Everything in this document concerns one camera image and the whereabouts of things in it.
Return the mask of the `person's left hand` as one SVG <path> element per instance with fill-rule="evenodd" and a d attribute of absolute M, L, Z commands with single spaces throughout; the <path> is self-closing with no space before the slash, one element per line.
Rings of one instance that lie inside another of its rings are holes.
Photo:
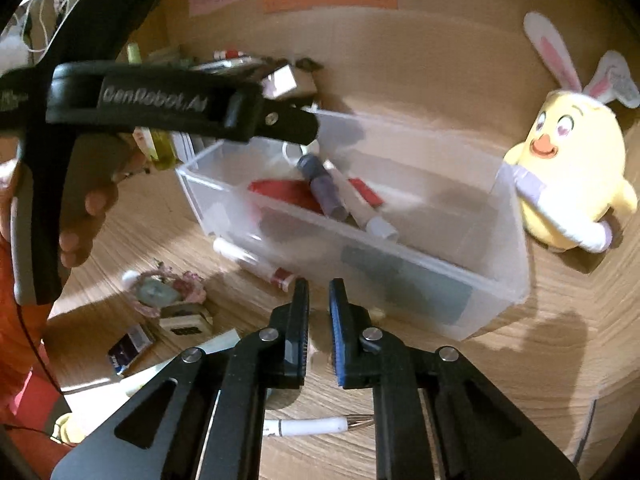
<path fill-rule="evenodd" d="M 66 220 L 61 222 L 58 241 L 63 266 L 73 269 L 89 258 L 93 241 L 102 228 L 105 215 L 117 202 L 117 185 L 130 174 L 138 174 L 145 170 L 147 163 L 145 154 L 133 143 L 129 147 L 127 159 L 108 177 L 101 178 L 98 185 L 89 188 L 84 174 L 82 183 L 85 194 L 82 200 L 79 199 L 80 184 L 75 185 L 74 204 L 82 204 L 84 212 L 67 214 Z M 16 155 L 1 161 L 1 274 L 5 280 L 13 276 L 10 258 L 10 212 L 19 169 Z"/>

